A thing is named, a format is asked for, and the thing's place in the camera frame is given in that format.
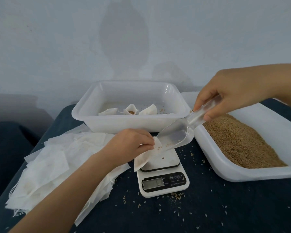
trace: table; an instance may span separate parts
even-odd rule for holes
[[[291,109],[284,104],[273,99],[262,103],[291,120]],[[33,152],[48,138],[82,123],[71,117],[73,107],[60,112]],[[180,200],[170,194],[142,197],[129,162],[132,168],[117,178],[109,198],[98,203],[70,232],[291,232],[291,179],[228,182],[214,173],[195,139],[176,150],[190,179]],[[4,203],[24,168],[25,164],[0,197],[0,232],[7,232],[23,217],[12,218]]]

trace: grain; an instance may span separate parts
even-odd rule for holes
[[[287,166],[253,128],[226,114],[204,123],[222,153],[244,168]]]

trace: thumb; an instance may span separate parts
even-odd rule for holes
[[[229,98],[224,98],[217,106],[215,106],[213,109],[209,110],[204,115],[204,120],[206,122],[209,122],[217,117],[220,117],[221,115],[224,115],[226,113],[229,113],[233,110],[235,110],[233,106],[233,101]]]
[[[154,149],[153,145],[143,144],[137,148],[137,152],[138,152],[138,154],[142,154],[148,150],[153,150],[153,149]]]

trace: plastic scoop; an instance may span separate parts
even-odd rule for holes
[[[190,113],[187,117],[181,118],[163,129],[157,135],[157,138],[163,146],[161,151],[175,149],[189,144],[194,138],[194,129],[205,122],[205,113],[219,104],[221,100],[222,97],[217,95],[199,110]]]

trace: dark cloth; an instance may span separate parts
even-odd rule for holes
[[[0,122],[0,195],[39,139],[16,122]]]
[[[276,111],[279,103],[271,102],[270,108]],[[41,149],[48,138],[81,124],[71,117],[73,107],[62,110],[33,151]],[[291,232],[291,179],[225,181],[211,169],[195,139],[177,153],[190,180],[180,200],[170,194],[142,197],[133,163],[129,162],[132,168],[117,178],[109,198],[99,202],[70,232]],[[0,197],[0,232],[8,231],[23,217],[12,217],[4,203],[24,168],[22,165]]]

